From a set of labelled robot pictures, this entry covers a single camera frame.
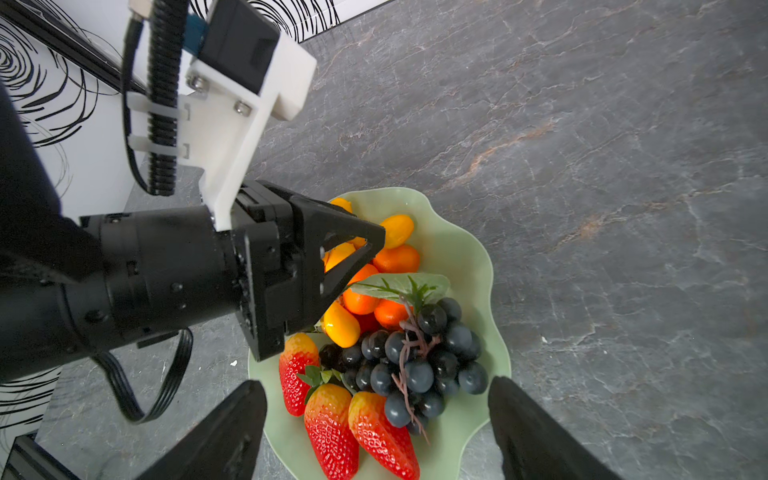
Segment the light green wavy fruit bowl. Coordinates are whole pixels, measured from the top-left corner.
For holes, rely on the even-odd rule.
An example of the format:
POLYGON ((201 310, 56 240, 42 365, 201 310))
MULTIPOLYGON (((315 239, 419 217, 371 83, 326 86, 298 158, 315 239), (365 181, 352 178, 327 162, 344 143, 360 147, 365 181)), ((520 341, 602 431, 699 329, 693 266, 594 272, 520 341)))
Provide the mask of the light green wavy fruit bowl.
MULTIPOLYGON (((481 242, 438 215, 421 192, 404 187, 351 191, 344 195, 359 217, 378 223, 395 214, 415 222, 409 239, 421 255, 420 269, 450 282, 449 296, 463 310, 463 320, 482 343, 480 363, 490 377, 511 374, 507 346, 491 311, 493 265, 481 242)), ((257 479, 321 479, 324 474, 307 438, 302 419, 284 407, 278 360, 248 361, 248 376, 266 392, 268 413, 255 472, 257 479)), ((413 441, 421 478, 460 479, 463 464, 478 468, 476 478, 492 479, 500 469, 494 442, 475 437, 489 422, 486 394, 450 397, 445 412, 430 421, 427 435, 413 441)))

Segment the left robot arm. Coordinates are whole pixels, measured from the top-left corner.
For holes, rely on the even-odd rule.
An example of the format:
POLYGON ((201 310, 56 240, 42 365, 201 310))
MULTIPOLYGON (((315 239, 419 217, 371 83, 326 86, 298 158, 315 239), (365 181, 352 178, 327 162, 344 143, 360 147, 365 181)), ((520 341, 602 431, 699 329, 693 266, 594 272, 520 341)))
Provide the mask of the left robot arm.
POLYGON ((207 208, 63 216, 1 100, 1 378, 9 382, 235 314, 253 357, 280 354, 383 248, 383 227, 268 182, 232 226, 207 208))

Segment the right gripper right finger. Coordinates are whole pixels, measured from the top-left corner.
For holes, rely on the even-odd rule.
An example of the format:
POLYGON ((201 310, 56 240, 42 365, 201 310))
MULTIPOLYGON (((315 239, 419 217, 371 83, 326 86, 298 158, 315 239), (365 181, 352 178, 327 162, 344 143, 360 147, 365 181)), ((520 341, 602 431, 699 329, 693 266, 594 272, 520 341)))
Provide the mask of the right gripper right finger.
POLYGON ((488 408, 506 479, 619 479, 511 379, 493 378, 488 408))

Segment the fake orange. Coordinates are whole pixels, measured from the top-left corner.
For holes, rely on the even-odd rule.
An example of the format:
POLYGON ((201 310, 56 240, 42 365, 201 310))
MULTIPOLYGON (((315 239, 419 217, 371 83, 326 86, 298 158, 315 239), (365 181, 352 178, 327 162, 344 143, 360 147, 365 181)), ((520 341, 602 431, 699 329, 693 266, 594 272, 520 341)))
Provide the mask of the fake orange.
POLYGON ((398 302, 381 299, 374 309, 376 321, 388 330, 399 330, 400 323, 409 319, 407 308, 398 302))
POLYGON ((372 263, 380 273, 415 273, 420 267, 420 254, 411 245, 382 249, 372 263))
MULTIPOLYGON (((353 285, 378 273, 379 271, 374 265, 367 264, 352 277, 349 284, 353 285)), ((378 303, 378 298, 356 293, 351 288, 346 289, 342 294, 343 306, 354 315, 364 316, 372 314, 378 303)))

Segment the fake kumquat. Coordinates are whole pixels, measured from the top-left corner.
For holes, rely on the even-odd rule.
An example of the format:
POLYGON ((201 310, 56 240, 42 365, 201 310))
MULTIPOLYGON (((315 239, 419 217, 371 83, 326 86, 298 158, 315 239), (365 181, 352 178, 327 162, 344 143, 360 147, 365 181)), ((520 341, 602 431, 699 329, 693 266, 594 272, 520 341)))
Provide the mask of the fake kumquat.
POLYGON ((334 206, 337 206, 337 207, 340 207, 340 208, 342 208, 343 210, 345 210, 346 212, 348 212, 350 214, 354 213, 353 206, 352 206, 351 202, 348 201, 345 198, 342 198, 342 197, 334 198, 333 200, 330 201, 330 204, 334 205, 334 206))
POLYGON ((366 245, 366 240, 362 237, 356 237, 349 242, 344 242, 332 248, 324 256, 325 272, 328 273, 343 260, 355 253, 359 248, 366 245))
POLYGON ((338 301, 334 301, 324 313, 321 327, 329 339, 341 348, 352 347, 361 335, 357 318, 338 301))
POLYGON ((395 249, 404 245, 415 230, 414 220, 407 214, 391 216, 380 223, 385 229, 385 249, 395 249))

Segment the fake strawberry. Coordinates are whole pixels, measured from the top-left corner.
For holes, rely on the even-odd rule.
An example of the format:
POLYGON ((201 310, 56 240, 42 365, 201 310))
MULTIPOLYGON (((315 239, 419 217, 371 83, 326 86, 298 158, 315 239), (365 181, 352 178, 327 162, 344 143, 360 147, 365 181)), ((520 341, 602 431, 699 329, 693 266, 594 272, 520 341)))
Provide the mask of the fake strawberry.
POLYGON ((304 426, 327 479, 352 479, 360 463, 359 446, 348 423, 352 394, 340 376, 308 365, 298 377, 308 385, 304 426))
POLYGON ((373 313, 365 315, 356 315, 358 324, 360 326, 360 332, 362 335, 372 333, 381 329, 380 323, 377 321, 373 313))
POLYGON ((305 411, 305 400, 311 385, 301 375, 306 368, 319 367, 319 350, 306 333, 297 333, 285 341, 283 352, 279 356, 279 376, 284 405, 289 414, 301 417, 305 411))
POLYGON ((417 480, 421 470, 406 427, 394 427, 385 415, 384 397, 358 392, 349 404, 348 425, 358 444, 400 479, 417 480))

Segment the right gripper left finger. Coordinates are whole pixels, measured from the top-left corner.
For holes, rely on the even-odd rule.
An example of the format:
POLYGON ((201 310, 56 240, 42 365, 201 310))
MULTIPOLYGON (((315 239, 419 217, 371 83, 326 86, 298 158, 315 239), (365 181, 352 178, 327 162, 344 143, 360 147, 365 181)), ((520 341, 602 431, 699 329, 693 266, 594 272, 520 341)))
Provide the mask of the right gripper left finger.
POLYGON ((267 398, 261 383, 255 380, 243 382, 140 477, 252 478, 267 408, 267 398))

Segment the dark fake grape bunch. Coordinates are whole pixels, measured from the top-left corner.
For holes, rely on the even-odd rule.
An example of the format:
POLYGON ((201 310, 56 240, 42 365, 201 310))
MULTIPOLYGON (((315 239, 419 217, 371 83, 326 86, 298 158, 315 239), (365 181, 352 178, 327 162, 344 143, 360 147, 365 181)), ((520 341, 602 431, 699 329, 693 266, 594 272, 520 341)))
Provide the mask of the dark fake grape bunch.
POLYGON ((349 348, 331 342, 320 350, 319 367, 339 375, 352 393, 384 397, 385 415, 394 427, 423 436, 429 420, 444 412, 448 396, 487 390, 488 373, 479 363, 483 343, 463 323, 446 276, 379 273, 348 288, 403 304, 409 319, 399 330, 381 326, 361 334, 349 348))

